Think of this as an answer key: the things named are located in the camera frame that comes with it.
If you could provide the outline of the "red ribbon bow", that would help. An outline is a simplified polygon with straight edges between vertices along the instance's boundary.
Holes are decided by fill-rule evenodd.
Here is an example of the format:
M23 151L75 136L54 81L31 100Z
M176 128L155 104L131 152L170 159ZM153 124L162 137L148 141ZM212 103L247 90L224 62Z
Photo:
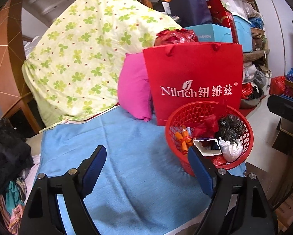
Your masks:
M204 119L194 127L193 136L195 138L214 137L219 131L218 118L215 114L204 117Z

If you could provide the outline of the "red Nilrich paper bag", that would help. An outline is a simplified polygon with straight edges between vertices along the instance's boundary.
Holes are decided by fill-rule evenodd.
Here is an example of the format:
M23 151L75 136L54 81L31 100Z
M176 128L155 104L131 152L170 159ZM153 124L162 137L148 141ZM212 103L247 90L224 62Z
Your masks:
M215 101L239 109L243 49L226 42L189 42L143 50L159 126L179 107Z

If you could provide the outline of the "light blue blanket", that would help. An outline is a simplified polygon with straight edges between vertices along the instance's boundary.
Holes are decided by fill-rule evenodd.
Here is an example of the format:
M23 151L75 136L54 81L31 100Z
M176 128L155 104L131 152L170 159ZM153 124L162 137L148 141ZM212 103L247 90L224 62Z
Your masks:
M196 178L171 152L164 128L114 108L83 124L57 125L43 133L40 172L63 175L98 145L107 159L84 202L101 234L166 234L210 204Z

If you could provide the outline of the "orange wrapper bundle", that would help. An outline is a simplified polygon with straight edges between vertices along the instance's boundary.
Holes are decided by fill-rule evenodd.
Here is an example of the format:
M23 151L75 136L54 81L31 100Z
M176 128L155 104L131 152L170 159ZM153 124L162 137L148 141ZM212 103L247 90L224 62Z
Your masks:
M188 149L193 145L191 129L183 126L181 132L175 132L175 137L181 146L181 152L188 153Z

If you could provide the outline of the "brown wooden pillar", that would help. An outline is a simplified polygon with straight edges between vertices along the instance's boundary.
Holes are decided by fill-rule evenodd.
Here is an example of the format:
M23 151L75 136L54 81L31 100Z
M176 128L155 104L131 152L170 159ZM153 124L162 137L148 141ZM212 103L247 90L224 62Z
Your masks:
M0 110L14 128L32 137L41 126L29 107L33 95L22 73L22 4L23 0L7 0L0 9Z

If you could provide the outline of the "light blue fashion box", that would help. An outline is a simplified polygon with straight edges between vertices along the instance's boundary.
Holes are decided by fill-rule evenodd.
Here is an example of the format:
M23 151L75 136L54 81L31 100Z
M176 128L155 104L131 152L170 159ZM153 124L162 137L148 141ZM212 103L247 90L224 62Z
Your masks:
M230 28L217 24L201 24L186 27L187 30L193 30L198 37L199 42L226 42L233 43Z

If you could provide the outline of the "colourful clothes pile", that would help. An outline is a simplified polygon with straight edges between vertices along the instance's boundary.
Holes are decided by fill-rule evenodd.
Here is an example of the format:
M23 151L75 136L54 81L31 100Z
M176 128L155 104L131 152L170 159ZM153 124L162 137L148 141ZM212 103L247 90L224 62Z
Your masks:
M0 195L0 214L3 218L5 228L11 234L18 234L24 205L27 187L22 178L10 181L6 194Z

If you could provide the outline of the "black clothes pile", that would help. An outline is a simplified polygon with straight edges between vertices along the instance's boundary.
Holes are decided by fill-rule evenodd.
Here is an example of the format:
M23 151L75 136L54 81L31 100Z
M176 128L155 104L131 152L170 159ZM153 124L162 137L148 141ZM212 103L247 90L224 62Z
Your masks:
M33 166L31 147L13 129L8 119L0 120L0 194L24 169Z

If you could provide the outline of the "dark red gift box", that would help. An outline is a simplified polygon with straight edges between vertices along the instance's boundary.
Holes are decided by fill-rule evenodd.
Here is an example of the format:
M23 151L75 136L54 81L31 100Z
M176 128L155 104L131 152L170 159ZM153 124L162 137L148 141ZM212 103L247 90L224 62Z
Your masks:
M208 0L206 3L210 10L213 23L230 28L233 43L239 43L232 13L223 6L221 0Z

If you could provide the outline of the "pink pillow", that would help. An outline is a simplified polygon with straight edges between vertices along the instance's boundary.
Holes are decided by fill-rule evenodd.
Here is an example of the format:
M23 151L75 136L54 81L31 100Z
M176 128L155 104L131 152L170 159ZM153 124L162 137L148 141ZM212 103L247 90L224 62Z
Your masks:
M143 53L126 54L118 80L118 102L133 117L152 119L152 96Z

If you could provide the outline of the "steel bowl with bags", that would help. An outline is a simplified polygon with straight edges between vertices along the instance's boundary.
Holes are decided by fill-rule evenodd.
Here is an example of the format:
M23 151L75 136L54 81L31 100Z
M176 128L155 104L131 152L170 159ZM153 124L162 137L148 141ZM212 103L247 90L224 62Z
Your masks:
M256 107L264 98L264 92L255 83L243 84L241 92L240 109L251 109Z

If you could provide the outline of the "green clover quilt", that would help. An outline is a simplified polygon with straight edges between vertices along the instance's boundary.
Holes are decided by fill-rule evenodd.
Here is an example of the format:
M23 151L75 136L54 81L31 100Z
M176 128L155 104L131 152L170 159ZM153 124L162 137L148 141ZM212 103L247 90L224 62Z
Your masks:
M115 106L125 56L152 47L162 30L178 28L137 0L76 0L22 66L45 126L87 120Z

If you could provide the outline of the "blue white toothpaste box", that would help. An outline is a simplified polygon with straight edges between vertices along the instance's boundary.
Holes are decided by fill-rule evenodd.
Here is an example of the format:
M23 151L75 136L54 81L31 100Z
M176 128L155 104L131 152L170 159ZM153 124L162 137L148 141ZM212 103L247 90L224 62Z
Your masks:
M203 157L221 155L219 141L215 138L201 138L193 140L193 145L197 147Z

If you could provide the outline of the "navy blue bag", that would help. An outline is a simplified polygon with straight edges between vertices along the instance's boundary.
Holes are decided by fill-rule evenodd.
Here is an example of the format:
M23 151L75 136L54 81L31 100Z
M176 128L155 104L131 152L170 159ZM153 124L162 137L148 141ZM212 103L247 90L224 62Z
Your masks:
M179 24L191 27L212 23L212 16L206 0L168 0L172 16L180 18Z

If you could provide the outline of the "red foil bag in bag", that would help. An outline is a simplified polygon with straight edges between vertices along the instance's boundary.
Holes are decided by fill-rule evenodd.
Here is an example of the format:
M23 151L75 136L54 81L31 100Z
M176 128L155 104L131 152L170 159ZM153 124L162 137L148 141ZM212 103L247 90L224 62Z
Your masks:
M157 34L154 46L162 46L176 43L189 43L199 42L193 30L176 29L176 30L163 30Z

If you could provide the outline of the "red plastic bag ball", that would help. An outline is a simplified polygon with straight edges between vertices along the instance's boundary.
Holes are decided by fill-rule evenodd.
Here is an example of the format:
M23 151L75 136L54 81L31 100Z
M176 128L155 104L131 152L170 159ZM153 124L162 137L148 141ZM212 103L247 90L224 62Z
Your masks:
M216 166L222 166L222 165L226 165L227 161L226 159L223 157L223 155L216 155L216 156L212 156L211 157L211 161L212 163Z

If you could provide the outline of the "red mesh trash basket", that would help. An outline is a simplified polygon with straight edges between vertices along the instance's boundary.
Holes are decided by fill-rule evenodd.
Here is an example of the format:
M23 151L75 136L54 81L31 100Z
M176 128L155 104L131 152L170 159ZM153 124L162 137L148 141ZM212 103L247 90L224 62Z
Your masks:
M188 103L175 110L166 122L166 140L171 151L177 156L181 167L191 176L194 172L189 164L187 152L182 148L183 139L176 136L182 134L182 130L189 127L191 139L211 139L217 136L220 129L218 121L228 115L239 118L243 125L243 131L239 134L242 154L233 162L221 165L226 170L233 169L243 163L252 151L254 134L246 117L238 110L226 105L224 102L197 101Z

